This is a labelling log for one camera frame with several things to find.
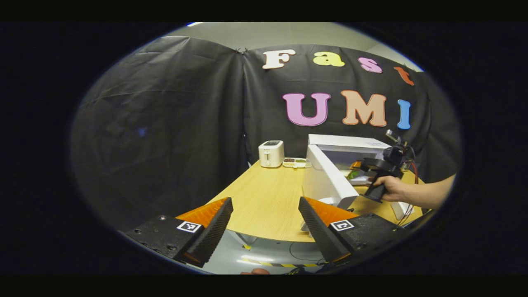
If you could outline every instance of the cable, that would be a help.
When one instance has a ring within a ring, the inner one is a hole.
[[[294,243],[295,243],[295,242],[292,242],[292,243],[290,244],[290,255],[291,255],[293,258],[295,258],[295,259],[297,259],[297,260],[303,260],[303,261],[317,261],[316,265],[319,265],[319,262],[320,262],[321,260],[324,259],[324,258],[322,258],[322,259],[319,259],[319,260],[309,260],[309,259],[301,259],[301,258],[297,258],[296,256],[294,256],[294,255],[291,253],[291,246],[294,245]]]
[[[414,163],[414,160],[411,160],[411,165],[414,168],[414,183],[418,184],[418,169],[416,168],[416,164]],[[411,210],[409,210],[410,206],[411,205],[407,206],[407,210],[405,211],[405,215],[399,221],[398,226],[403,225],[403,223],[405,223],[407,221],[407,219],[411,216],[411,212],[414,209],[414,206],[412,206]]]
[[[319,263],[319,262],[321,262],[321,260],[324,260],[324,258],[321,258],[319,261],[317,261],[317,263],[315,263],[315,265],[317,265],[317,266],[324,266],[324,265],[326,265],[326,262]]]
[[[414,153],[414,149],[412,148],[412,146],[409,146],[409,148],[411,149],[411,152],[412,152],[412,158],[416,159],[416,154]]]

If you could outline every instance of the red wire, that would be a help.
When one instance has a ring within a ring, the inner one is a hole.
[[[416,168],[414,161],[411,161],[411,165],[414,168],[414,183],[418,184],[418,169]]]

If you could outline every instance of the wooden table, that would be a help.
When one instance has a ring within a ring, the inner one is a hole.
[[[235,233],[278,241],[314,242],[308,232],[300,231],[303,217],[298,207],[299,198],[303,196],[304,170],[284,166],[263,168],[257,161],[208,203],[231,197],[233,213],[227,230]],[[411,171],[405,172],[402,181],[414,183],[414,174]],[[354,188],[359,194],[368,189],[365,186]],[[373,212],[398,223],[389,202],[378,203],[359,196],[350,207],[358,215]],[[406,223],[421,215],[421,209],[415,207]]]

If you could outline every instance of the pink letter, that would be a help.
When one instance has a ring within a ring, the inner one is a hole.
[[[315,93],[312,98],[315,99],[317,111],[314,117],[305,117],[303,115],[302,101],[303,94],[286,94],[282,97],[286,100],[286,112],[290,121],[299,126],[317,126],[326,121],[328,107],[326,102],[330,99],[329,94]]]
[[[381,73],[381,67],[378,66],[378,63],[372,59],[359,58],[358,61],[361,63],[361,67],[366,71]]]

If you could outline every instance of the gray wall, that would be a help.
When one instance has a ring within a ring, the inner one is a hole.
[[[377,54],[416,71],[422,71],[409,59],[386,45],[336,23],[204,22],[181,28],[169,35],[205,39],[241,50],[297,43],[333,45]]]

